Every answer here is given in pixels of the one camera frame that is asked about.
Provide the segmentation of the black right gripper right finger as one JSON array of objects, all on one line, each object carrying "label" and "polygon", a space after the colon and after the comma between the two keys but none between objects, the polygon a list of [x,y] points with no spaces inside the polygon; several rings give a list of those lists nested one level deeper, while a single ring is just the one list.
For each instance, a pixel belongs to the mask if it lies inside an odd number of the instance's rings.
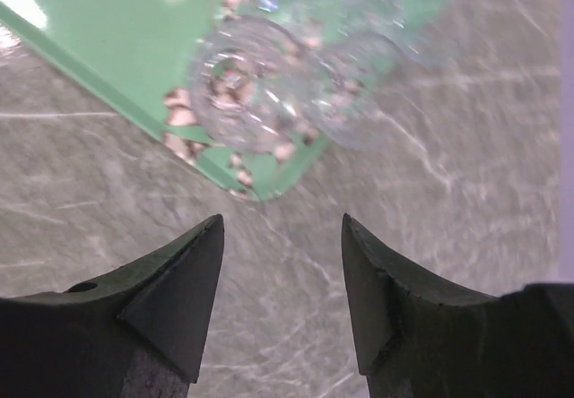
[{"label": "black right gripper right finger", "polygon": [[358,369],[372,397],[570,397],[573,287],[493,297],[448,281],[342,221]]}]

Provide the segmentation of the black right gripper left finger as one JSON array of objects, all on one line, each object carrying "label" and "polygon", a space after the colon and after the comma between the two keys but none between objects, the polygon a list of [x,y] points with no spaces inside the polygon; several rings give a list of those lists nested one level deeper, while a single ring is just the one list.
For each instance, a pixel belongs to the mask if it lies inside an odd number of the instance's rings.
[{"label": "black right gripper left finger", "polygon": [[63,292],[1,301],[4,397],[185,397],[222,267],[221,215]]}]

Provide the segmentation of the clear faceted drinking glass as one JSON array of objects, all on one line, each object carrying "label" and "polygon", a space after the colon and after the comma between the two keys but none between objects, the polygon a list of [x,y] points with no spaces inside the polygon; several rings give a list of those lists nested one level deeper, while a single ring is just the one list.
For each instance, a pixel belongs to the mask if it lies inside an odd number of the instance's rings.
[{"label": "clear faceted drinking glass", "polygon": [[378,104],[378,88],[399,57],[397,45],[373,31],[324,46],[309,58],[309,120],[343,147],[382,148],[390,140],[390,124]]},{"label": "clear faceted drinking glass", "polygon": [[224,22],[197,47],[189,98],[205,132],[236,151],[274,153],[318,135],[310,103],[309,49],[282,25],[243,16]]},{"label": "clear faceted drinking glass", "polygon": [[366,37],[403,47],[445,5],[446,0],[243,0],[240,11],[286,29],[295,40],[295,56],[311,59]]}]

